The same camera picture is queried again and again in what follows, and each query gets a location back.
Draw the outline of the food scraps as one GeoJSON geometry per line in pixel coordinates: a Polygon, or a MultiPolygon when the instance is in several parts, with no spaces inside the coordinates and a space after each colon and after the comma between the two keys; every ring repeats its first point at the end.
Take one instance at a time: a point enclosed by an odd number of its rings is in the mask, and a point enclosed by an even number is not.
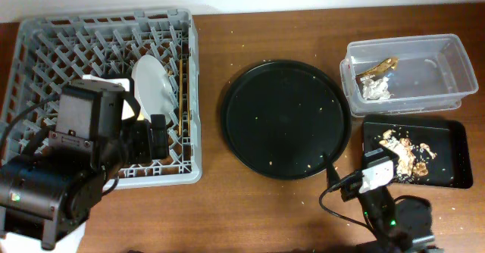
{"type": "Polygon", "coordinates": [[[428,164],[437,158],[437,153],[428,144],[412,143],[408,132],[401,137],[396,130],[386,130],[375,139],[380,145],[397,154],[396,175],[400,179],[413,180],[427,176],[428,164]]]}

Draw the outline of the grey round plate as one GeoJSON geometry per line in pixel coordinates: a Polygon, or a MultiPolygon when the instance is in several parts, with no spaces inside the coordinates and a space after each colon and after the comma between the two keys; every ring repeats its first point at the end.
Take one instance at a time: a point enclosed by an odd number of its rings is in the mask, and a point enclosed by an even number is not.
{"type": "Polygon", "coordinates": [[[170,112],[174,111],[171,100],[174,91],[161,62],[154,56],[144,55],[135,63],[131,77],[134,82],[134,95],[141,107],[141,115],[151,120],[152,115],[163,114],[166,124],[169,124],[170,112]]]}

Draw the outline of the wooden chopstick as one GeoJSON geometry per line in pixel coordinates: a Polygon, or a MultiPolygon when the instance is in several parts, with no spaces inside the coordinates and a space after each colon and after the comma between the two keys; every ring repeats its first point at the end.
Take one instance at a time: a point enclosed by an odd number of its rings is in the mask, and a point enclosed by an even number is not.
{"type": "Polygon", "coordinates": [[[187,135],[191,135],[191,112],[190,112],[190,74],[189,57],[186,60],[186,111],[187,111],[187,135]]]}
{"type": "Polygon", "coordinates": [[[183,59],[179,60],[178,135],[183,135],[183,59]]]}

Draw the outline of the gold foil snack wrapper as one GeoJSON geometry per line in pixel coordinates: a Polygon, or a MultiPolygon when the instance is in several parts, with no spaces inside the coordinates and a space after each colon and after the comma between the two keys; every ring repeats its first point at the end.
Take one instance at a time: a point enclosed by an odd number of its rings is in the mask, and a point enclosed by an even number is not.
{"type": "Polygon", "coordinates": [[[360,73],[357,77],[366,77],[370,75],[377,75],[380,73],[384,73],[389,69],[395,70],[397,68],[397,64],[399,59],[397,57],[387,58],[386,60],[379,63],[377,66],[372,67],[369,70],[366,70],[364,73],[360,73]]]}

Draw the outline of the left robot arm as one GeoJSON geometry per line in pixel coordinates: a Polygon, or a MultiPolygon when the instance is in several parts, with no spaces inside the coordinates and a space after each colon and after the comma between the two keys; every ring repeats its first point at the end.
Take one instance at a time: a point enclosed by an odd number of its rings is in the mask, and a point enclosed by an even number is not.
{"type": "Polygon", "coordinates": [[[51,251],[89,219],[122,167],[169,150],[165,116],[139,120],[140,105],[122,86],[76,80],[49,101],[59,102],[56,124],[1,167],[1,237],[18,233],[51,251]]]}

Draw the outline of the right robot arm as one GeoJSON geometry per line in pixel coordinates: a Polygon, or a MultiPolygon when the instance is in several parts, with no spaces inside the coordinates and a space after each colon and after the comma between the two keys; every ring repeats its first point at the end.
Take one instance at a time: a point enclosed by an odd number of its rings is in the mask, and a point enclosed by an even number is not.
{"type": "Polygon", "coordinates": [[[435,245],[430,202],[413,195],[392,197],[388,185],[393,181],[399,156],[381,147],[362,156],[362,168],[341,178],[332,164],[327,165],[327,188],[318,202],[327,213],[364,227],[374,241],[356,246],[359,252],[443,252],[435,245]],[[324,197],[339,191],[343,201],[358,199],[364,220],[359,221],[332,211],[324,197]]]}

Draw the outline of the clear plastic waste bin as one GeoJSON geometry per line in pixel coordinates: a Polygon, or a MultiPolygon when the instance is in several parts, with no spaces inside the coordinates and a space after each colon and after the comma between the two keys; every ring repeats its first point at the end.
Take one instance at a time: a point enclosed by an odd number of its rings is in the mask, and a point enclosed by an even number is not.
{"type": "Polygon", "coordinates": [[[413,114],[459,108],[462,99],[478,91],[470,58],[455,34],[406,36],[351,42],[339,66],[343,91],[352,115],[413,114]],[[389,68],[372,80],[383,82],[388,99],[364,97],[359,75],[388,58],[389,68]]]}

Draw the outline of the black rectangular tray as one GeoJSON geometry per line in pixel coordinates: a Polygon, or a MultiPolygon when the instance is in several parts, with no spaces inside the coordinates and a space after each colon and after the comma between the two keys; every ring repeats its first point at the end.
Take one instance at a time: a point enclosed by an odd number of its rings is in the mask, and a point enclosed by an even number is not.
{"type": "Polygon", "coordinates": [[[466,130],[458,121],[429,117],[368,115],[362,124],[364,151],[376,149],[380,144],[375,137],[386,130],[396,130],[401,137],[408,132],[412,143],[424,142],[437,153],[436,159],[427,166],[427,176],[409,180],[400,179],[395,175],[395,183],[459,189],[472,187],[473,174],[466,130]]]}

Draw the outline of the round black serving tray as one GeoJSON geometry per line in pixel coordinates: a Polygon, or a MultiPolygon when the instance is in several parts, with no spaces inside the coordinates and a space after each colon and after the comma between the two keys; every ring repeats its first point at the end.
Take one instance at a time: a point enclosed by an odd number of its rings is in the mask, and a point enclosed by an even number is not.
{"type": "Polygon", "coordinates": [[[251,170],[277,180],[326,170],[352,132],[349,103],[336,82],[291,60],[243,72],[225,92],[220,120],[229,150],[251,170]]]}

